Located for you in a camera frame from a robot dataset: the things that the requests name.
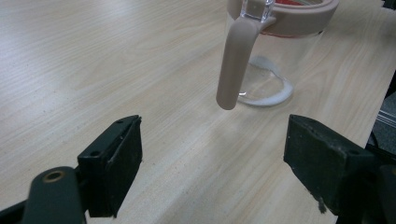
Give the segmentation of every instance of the beige handle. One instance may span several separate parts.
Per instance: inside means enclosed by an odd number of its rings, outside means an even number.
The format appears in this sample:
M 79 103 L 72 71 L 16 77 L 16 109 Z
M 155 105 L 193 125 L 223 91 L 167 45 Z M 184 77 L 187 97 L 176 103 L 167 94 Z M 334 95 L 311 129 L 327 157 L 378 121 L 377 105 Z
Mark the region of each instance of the beige handle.
M 254 42 L 263 29 L 275 22 L 273 17 L 265 22 L 239 17 L 231 25 L 225 43 L 216 96 L 221 108 L 231 110 L 235 107 Z

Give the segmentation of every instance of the wooden table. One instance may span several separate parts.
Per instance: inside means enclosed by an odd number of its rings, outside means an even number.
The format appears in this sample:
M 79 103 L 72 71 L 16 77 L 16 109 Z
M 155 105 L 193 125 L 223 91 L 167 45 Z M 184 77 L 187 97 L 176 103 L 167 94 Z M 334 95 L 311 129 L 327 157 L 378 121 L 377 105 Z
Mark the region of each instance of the wooden table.
M 224 111 L 225 0 L 1 0 L 0 209 L 138 114 L 138 175 L 117 219 L 89 223 L 334 223 L 282 160 L 288 117 L 365 145 L 396 68 L 381 4 L 341 0 L 287 102 Z

